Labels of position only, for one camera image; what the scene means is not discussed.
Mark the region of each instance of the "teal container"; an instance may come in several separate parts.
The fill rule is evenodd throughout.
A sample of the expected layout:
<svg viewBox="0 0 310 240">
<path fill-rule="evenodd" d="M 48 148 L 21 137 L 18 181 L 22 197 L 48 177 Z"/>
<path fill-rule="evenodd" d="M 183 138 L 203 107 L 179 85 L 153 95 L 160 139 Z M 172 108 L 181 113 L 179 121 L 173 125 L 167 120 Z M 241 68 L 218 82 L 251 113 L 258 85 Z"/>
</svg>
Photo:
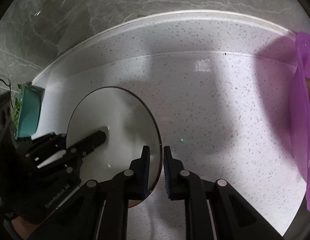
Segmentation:
<svg viewBox="0 0 310 240">
<path fill-rule="evenodd" d="M 39 95 L 24 85 L 21 87 L 18 101 L 21 104 L 21 108 L 19 110 L 15 139 L 29 137 L 36 132 L 40 112 Z"/>
</svg>

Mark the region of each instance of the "purple plastic basket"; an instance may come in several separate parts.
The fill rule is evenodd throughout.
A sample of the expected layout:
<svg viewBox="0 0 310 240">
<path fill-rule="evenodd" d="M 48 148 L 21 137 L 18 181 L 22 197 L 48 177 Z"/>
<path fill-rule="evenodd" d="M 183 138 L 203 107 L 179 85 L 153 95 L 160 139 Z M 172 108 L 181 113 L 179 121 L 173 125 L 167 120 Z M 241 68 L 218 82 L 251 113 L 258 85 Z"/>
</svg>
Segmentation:
<svg viewBox="0 0 310 240">
<path fill-rule="evenodd" d="M 310 78 L 310 35 L 296 35 L 297 70 L 290 93 L 290 132 L 296 165 L 307 182 L 306 201 L 310 212 L 310 101 L 306 78 Z"/>
</svg>

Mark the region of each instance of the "black cable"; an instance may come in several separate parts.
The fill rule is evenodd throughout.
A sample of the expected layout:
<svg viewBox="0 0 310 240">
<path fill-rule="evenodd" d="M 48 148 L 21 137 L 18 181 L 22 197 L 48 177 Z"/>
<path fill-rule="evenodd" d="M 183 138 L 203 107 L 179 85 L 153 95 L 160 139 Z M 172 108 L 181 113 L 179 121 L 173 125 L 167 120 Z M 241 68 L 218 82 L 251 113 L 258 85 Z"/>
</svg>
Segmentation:
<svg viewBox="0 0 310 240">
<path fill-rule="evenodd" d="M 11 84 L 7 84 L 3 79 L 1 79 L 0 78 L 0 81 L 2 81 L 4 84 L 5 84 L 5 86 L 7 86 L 7 87 L 9 87 L 9 95 L 10 95 L 10 98 L 11 98 L 11 106 L 12 106 L 12 108 L 14 108 L 13 107 L 13 102 L 12 102 L 12 88 L 11 88 Z"/>
</svg>

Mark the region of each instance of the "tile grout line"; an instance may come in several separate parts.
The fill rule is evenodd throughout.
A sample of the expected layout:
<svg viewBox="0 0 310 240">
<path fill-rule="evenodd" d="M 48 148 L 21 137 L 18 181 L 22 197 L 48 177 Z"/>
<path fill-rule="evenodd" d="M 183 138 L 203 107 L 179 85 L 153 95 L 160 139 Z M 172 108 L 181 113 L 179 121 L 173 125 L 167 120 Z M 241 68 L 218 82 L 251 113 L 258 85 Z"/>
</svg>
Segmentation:
<svg viewBox="0 0 310 240">
<path fill-rule="evenodd" d="M 0 86 L 0 88 L 5 89 L 5 90 L 8 90 L 8 91 L 9 91 L 9 88 L 7 88 L 7 87 L 2 87 L 2 86 Z M 14 93 L 19 93 L 18 91 L 14 90 L 14 89 L 12 89 L 12 88 L 11 88 L 11 91 L 12 91 L 12 92 L 14 92 Z"/>
<path fill-rule="evenodd" d="M 18 56 L 14 55 L 14 54 L 12 54 L 12 53 L 10 53 L 10 52 L 8 52 L 8 51 L 5 51 L 5 50 L 3 50 L 3 49 L 0 49 L 0 51 L 9 54 L 9 55 L 11 55 L 12 57 L 16 57 L 16 58 L 18 58 L 18 59 L 20 59 L 20 60 L 22 60 L 22 61 L 25 61 L 25 62 L 31 64 L 31 66 L 34 67 L 34 68 L 43 69 L 42 67 L 40 67 L 40 66 L 38 66 L 38 65 L 36 65 L 36 64 L 34 64 L 34 63 L 31 63 L 30 61 L 28 61 L 28 60 L 26 60 L 26 59 L 23 59 L 23 58 L 21 58 L 21 57 L 18 57 Z"/>
</svg>

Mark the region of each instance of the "gray marble wall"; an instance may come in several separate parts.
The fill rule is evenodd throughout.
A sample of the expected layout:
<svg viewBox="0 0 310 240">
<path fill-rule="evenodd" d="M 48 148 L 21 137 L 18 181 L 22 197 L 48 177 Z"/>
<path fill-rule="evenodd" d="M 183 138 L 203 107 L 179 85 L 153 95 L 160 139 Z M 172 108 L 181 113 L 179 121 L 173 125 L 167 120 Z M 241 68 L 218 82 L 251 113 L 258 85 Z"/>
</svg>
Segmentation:
<svg viewBox="0 0 310 240">
<path fill-rule="evenodd" d="M 261 17 L 310 33 L 296 0 L 15 0 L 0 22 L 0 74 L 17 84 L 62 53 L 109 27 L 138 17 L 183 9 L 218 9 Z M 0 83 L 0 93 L 6 89 Z"/>
</svg>

